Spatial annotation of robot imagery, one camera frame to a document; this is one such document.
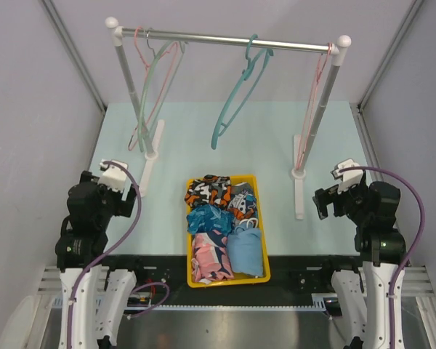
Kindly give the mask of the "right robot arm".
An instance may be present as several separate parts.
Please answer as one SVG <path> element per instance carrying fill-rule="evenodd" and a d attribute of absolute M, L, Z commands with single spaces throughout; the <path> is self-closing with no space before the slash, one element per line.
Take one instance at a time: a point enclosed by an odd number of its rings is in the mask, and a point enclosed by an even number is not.
<path fill-rule="evenodd" d="M 339 192 L 336 185 L 315 191 L 321 219 L 346 216 L 356 226 L 355 249 L 362 268 L 333 264 L 320 274 L 322 286 L 336 292 L 347 326 L 346 348 L 403 348 L 399 269 L 405 240 L 394 227 L 400 190 L 386 182 L 360 182 Z"/>

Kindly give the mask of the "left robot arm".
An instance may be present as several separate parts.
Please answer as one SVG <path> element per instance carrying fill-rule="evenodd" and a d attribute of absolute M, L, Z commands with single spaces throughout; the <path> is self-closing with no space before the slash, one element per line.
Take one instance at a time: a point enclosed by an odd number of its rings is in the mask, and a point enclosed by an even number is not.
<path fill-rule="evenodd" d="M 114 348 L 131 291 L 146 273 L 133 262 L 109 269 L 103 286 L 102 255 L 112 217 L 130 217 L 136 189 L 125 190 L 126 165 L 103 165 L 101 176 L 81 173 L 68 191 L 68 216 L 55 246 L 62 286 L 60 348 Z"/>

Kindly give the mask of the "light blue shorts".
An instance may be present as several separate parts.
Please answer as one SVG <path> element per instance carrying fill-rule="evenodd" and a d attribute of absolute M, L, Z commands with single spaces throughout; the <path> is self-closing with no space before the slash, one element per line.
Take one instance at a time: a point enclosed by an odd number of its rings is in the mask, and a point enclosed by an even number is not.
<path fill-rule="evenodd" d="M 234 273 L 263 277 L 262 232 L 258 219 L 242 220 L 227 237 L 227 255 Z"/>

